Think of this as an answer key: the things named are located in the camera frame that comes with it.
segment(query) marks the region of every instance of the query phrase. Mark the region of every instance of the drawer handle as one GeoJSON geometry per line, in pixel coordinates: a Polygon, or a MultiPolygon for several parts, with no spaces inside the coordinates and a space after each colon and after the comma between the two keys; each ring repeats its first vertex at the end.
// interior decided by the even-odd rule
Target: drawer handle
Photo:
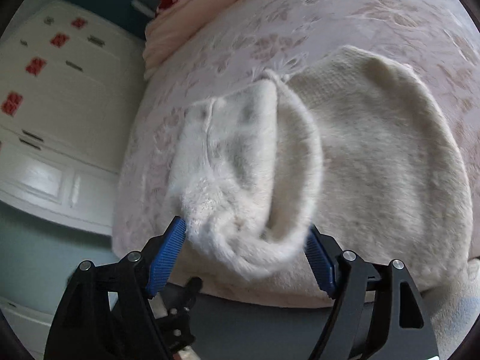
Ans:
{"type": "Polygon", "coordinates": [[[34,149],[42,150],[42,149],[40,148],[40,146],[37,146],[37,145],[35,145],[35,144],[31,143],[31,142],[28,142],[27,140],[24,140],[24,139],[22,139],[22,138],[19,138],[19,140],[20,140],[21,143],[23,143],[23,144],[25,144],[25,145],[28,145],[28,146],[30,146],[30,147],[33,147],[34,149]]]}
{"type": "Polygon", "coordinates": [[[38,135],[32,134],[31,132],[28,132],[27,130],[22,130],[22,133],[27,135],[30,138],[39,140],[40,142],[44,142],[43,138],[40,138],[38,135]]]}
{"type": "Polygon", "coordinates": [[[96,36],[90,35],[87,40],[88,40],[88,42],[96,44],[98,47],[105,46],[105,42],[103,40],[97,38],[96,36]]]}
{"type": "Polygon", "coordinates": [[[71,68],[77,69],[78,71],[83,71],[83,69],[80,66],[78,66],[77,64],[74,64],[73,62],[65,61],[65,63],[67,64],[67,66],[70,66],[71,68]]]}

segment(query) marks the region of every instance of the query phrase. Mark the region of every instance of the blue wall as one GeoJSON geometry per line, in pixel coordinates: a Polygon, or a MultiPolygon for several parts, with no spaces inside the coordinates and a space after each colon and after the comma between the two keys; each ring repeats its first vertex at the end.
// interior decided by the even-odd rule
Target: blue wall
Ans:
{"type": "Polygon", "coordinates": [[[117,261],[110,238],[56,225],[0,202],[0,296],[54,314],[82,260],[117,261]]]}

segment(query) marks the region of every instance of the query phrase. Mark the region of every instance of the white blanket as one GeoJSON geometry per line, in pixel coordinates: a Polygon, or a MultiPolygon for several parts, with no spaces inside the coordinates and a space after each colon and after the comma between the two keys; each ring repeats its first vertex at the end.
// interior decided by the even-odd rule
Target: white blanket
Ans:
{"type": "Polygon", "coordinates": [[[480,315],[480,261],[472,259],[458,276],[423,295],[437,339],[440,360],[458,348],[480,315]]]}
{"type": "Polygon", "coordinates": [[[326,304],[302,253],[313,222],[366,261],[401,259],[420,290],[452,280],[467,264],[470,189],[425,85],[353,47],[286,80],[267,71],[187,112],[158,223],[187,221],[171,279],[326,304]]]}

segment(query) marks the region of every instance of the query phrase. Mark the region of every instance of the red sticker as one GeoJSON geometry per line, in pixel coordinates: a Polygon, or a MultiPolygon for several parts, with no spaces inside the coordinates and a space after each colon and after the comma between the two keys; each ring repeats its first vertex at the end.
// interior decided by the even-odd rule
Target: red sticker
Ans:
{"type": "Polygon", "coordinates": [[[7,99],[2,103],[1,110],[4,114],[14,116],[22,103],[23,96],[17,92],[10,92],[7,99]]]}
{"type": "Polygon", "coordinates": [[[71,25],[73,25],[75,28],[78,28],[80,30],[80,28],[83,28],[87,23],[88,23],[87,20],[81,17],[77,17],[74,21],[71,22],[71,25]]]}
{"type": "Polygon", "coordinates": [[[67,40],[69,40],[70,37],[68,35],[65,35],[65,34],[62,34],[61,32],[59,32],[57,35],[55,35],[51,40],[50,40],[50,44],[54,45],[55,47],[62,47],[66,42],[67,40]]]}
{"type": "Polygon", "coordinates": [[[45,59],[35,57],[30,61],[30,64],[25,68],[25,70],[36,77],[46,64],[47,61],[45,61],[45,59]]]}

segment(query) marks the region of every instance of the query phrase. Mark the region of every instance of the black gripper frame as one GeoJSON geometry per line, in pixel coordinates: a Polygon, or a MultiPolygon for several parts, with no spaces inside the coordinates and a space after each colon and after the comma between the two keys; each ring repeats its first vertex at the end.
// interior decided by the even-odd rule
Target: black gripper frame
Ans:
{"type": "Polygon", "coordinates": [[[316,236],[328,245],[325,249],[334,262],[339,287],[309,360],[350,358],[367,291],[375,291],[375,300],[361,360],[438,360],[434,330],[404,264],[399,260],[388,265],[365,262],[351,251],[344,255],[332,237],[317,230],[316,236]]]}
{"type": "Polygon", "coordinates": [[[172,353],[193,343],[189,311],[201,279],[184,287],[170,307],[178,310],[175,315],[155,319],[148,303],[144,288],[156,250],[147,246],[156,238],[115,264],[84,261],[77,267],[55,313],[45,360],[173,360],[172,353]],[[117,315],[108,292],[118,293],[117,315]]]}

